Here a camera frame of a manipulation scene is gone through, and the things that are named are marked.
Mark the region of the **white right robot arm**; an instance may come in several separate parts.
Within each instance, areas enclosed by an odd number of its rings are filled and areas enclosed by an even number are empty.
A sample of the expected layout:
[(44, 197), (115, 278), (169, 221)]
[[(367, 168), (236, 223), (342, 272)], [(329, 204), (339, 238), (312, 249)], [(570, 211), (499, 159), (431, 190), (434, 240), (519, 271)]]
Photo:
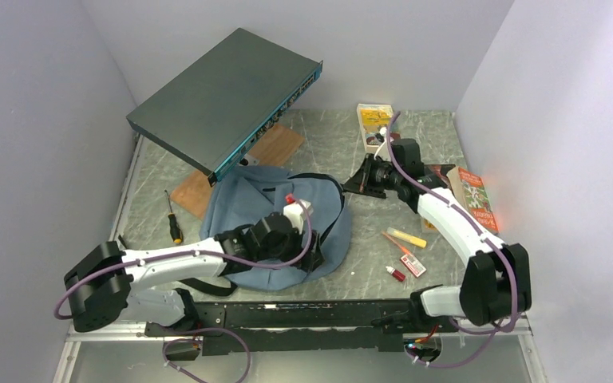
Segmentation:
[(426, 168), (415, 140), (392, 140), (385, 148), (391, 159), (366, 154), (343, 189), (379, 199), (395, 191), (412, 212), (435, 226), (465, 265), (459, 286), (431, 286), (410, 295), (409, 324), (426, 331), (439, 318), (453, 317), (482, 326), (529, 310), (532, 288), (526, 249), (507, 244), (468, 214), (441, 177)]

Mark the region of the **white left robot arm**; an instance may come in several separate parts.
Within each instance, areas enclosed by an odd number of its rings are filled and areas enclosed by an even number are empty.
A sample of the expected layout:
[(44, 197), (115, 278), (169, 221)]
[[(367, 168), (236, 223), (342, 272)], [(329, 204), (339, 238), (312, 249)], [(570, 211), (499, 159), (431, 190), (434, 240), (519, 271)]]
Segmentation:
[(185, 335), (202, 326), (191, 293), (157, 286), (249, 270), (311, 272), (324, 262), (320, 235), (305, 213), (273, 212), (182, 247), (132, 251), (102, 243), (65, 275), (62, 301), (78, 333), (134, 320)]

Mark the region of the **blue backpack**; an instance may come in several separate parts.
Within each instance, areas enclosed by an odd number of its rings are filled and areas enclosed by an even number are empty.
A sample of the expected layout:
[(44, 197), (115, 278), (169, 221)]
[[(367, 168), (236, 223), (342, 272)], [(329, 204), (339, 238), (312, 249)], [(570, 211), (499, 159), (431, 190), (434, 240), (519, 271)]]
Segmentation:
[[(325, 262), (311, 273), (293, 264), (308, 250), (311, 231), (322, 241)], [(238, 167), (212, 191), (200, 238), (219, 239), (223, 251), (254, 263), (231, 262), (222, 272), (228, 287), (198, 278), (185, 286), (227, 297), (239, 287), (277, 291), (334, 272), (352, 239), (352, 215), (342, 185), (323, 173), (293, 173), (274, 166)]]

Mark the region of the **orange green cover book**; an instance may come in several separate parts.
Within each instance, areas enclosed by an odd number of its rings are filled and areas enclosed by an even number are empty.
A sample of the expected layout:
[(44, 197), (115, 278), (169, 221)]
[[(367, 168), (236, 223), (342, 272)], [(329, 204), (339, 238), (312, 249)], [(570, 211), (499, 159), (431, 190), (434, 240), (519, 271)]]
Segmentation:
[(499, 227), (483, 180), (461, 167), (449, 170), (447, 177), (453, 194), (461, 206), (485, 229), (498, 235)]

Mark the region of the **yellow cover book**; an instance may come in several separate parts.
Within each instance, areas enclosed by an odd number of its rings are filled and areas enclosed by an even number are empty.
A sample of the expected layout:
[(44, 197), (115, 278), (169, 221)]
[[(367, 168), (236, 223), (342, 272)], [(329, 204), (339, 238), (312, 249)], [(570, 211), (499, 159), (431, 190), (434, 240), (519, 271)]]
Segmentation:
[(388, 125), (394, 109), (385, 104), (358, 104), (356, 114), (363, 148), (366, 153), (374, 154), (382, 143), (377, 135)]

